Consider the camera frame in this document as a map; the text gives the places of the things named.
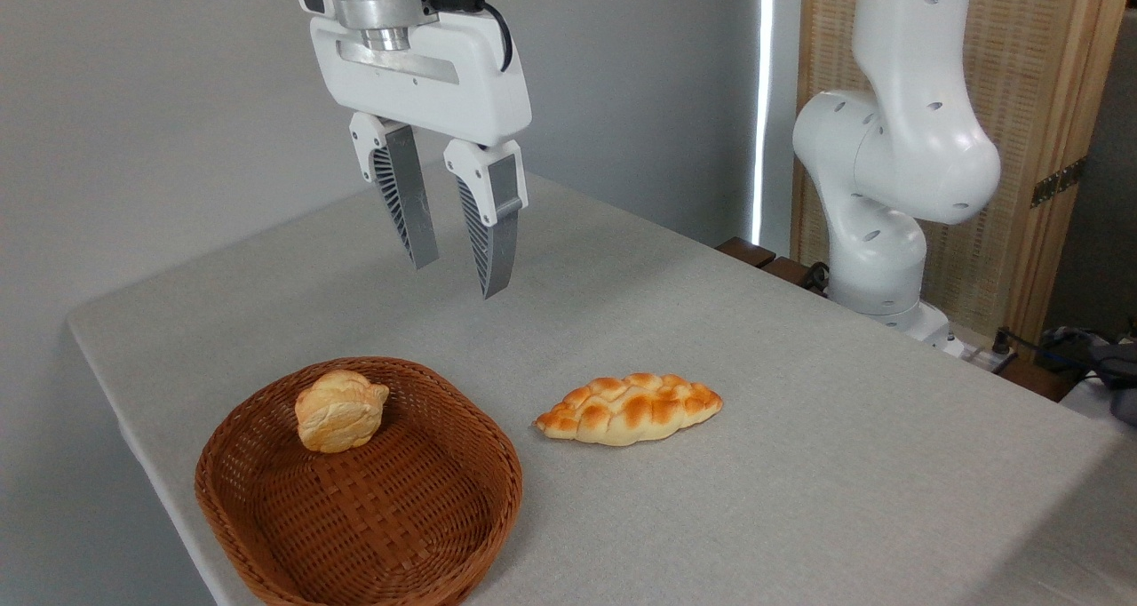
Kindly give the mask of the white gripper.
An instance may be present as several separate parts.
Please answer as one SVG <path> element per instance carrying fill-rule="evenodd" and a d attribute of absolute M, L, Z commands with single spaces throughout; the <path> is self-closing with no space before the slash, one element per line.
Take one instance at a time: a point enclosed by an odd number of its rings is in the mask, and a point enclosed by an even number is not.
<path fill-rule="evenodd" d="M 487 0 L 298 3 L 312 15 L 330 96 L 358 111 L 350 132 L 359 171 L 382 196 L 410 262 L 423 268 L 439 258 L 414 125 L 455 138 L 443 156 L 457 179 L 481 291 L 485 299 L 501 291 L 529 204 L 512 139 L 532 119 L 504 16 Z"/>

